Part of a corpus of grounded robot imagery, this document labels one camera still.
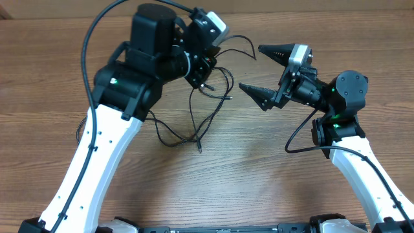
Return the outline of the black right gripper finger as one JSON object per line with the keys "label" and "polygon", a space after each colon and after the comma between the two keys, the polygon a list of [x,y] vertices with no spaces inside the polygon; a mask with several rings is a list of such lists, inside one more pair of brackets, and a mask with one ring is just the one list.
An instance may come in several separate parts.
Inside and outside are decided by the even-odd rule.
{"label": "black right gripper finger", "polygon": [[292,54],[295,44],[284,45],[260,45],[258,51],[268,56],[278,64],[287,67],[289,65],[289,57]]}
{"label": "black right gripper finger", "polygon": [[244,91],[263,111],[272,109],[275,105],[275,90],[264,87],[256,87],[245,83],[239,83],[239,88]]}

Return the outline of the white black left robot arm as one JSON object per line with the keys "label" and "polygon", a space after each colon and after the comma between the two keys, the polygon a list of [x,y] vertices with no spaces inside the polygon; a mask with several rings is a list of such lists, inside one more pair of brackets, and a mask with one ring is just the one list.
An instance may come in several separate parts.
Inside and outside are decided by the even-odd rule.
{"label": "white black left robot arm", "polygon": [[107,189],[129,143],[139,132],[163,86],[185,78],[200,87],[215,67],[219,45],[229,28],[215,13],[160,1],[137,8],[129,40],[122,42],[85,89],[90,107],[84,132],[53,200],[21,232],[138,232],[122,217],[100,223]]}

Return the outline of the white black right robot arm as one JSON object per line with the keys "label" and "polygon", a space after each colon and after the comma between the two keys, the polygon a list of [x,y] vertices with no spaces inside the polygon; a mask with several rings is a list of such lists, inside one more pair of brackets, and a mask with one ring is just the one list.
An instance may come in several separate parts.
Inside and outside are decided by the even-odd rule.
{"label": "white black right robot arm", "polygon": [[318,79],[312,50],[304,44],[260,45],[259,52],[284,66],[279,89],[240,84],[263,110],[283,108],[288,101],[324,115],[312,122],[311,150],[321,150],[353,189],[372,232],[412,232],[413,203],[398,189],[376,159],[357,113],[365,107],[368,78],[344,71],[331,82]]}

